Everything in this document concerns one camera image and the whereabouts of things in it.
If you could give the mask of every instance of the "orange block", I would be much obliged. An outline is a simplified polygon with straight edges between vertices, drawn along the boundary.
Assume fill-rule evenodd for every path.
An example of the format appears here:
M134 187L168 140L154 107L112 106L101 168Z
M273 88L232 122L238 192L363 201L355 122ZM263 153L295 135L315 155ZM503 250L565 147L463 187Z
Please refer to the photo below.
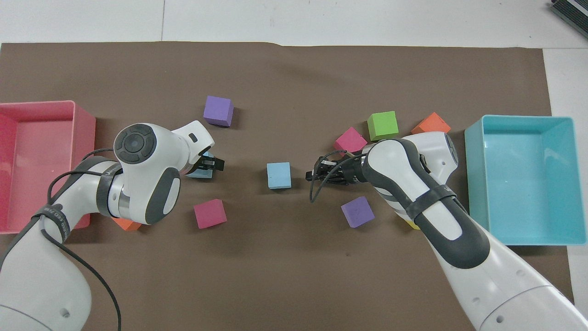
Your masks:
M410 131L412 134L423 133L423 132L431 132L431 131L441 131L448 133L451 130L451 127L443 121L441 116L437 115L436 112L429 115L425 118L419 125L415 126L414 129Z
M141 226L141 223L133 222L127 219L115 219L113 217L112 220L115 221L118 224L118 226L125 231L135 231Z

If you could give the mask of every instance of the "pink plastic container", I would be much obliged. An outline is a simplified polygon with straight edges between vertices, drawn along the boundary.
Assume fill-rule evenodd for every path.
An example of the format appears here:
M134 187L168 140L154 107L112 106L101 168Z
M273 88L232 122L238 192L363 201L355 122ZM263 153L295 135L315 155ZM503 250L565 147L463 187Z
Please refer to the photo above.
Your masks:
M24 228L51 181L94 149L95 134L96 118L73 101L0 104L0 234ZM89 224L85 215L76 229Z

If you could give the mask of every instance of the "green cube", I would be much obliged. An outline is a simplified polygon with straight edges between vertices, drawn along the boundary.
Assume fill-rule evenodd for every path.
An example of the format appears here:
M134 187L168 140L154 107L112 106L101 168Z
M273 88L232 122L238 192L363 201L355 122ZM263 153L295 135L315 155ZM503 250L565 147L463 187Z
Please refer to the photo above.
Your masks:
M372 114L367 119L367 127L369 128L369 138L372 141L392 138L398 133L396 112L386 111Z

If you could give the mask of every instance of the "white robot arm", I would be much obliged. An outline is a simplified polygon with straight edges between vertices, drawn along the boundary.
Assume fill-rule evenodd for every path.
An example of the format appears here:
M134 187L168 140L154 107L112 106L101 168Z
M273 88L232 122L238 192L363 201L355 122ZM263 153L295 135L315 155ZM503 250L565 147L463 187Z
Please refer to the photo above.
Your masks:
M319 171L307 178L329 181L325 173L339 164L319 159ZM420 227L476 330L588 330L549 281L465 212L445 185L456 167L451 139L422 133L366 147L333 181L370 182L398 215Z
M213 145L198 121L174 131L134 124L115 139L119 162L83 160L0 259L0 330L81 330L91 307L89 286L45 236L62 243L83 215L96 212L156 223L176 203L179 176L196 170Z

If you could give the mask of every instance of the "white floor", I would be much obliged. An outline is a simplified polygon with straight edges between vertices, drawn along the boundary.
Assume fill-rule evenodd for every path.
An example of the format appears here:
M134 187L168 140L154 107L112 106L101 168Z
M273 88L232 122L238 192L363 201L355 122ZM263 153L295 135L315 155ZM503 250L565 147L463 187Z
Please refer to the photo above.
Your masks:
M547 0L0 0L0 43L161 40L544 48L553 115L588 123L588 39ZM577 139L588 197L588 133ZM588 316L588 247L569 260Z

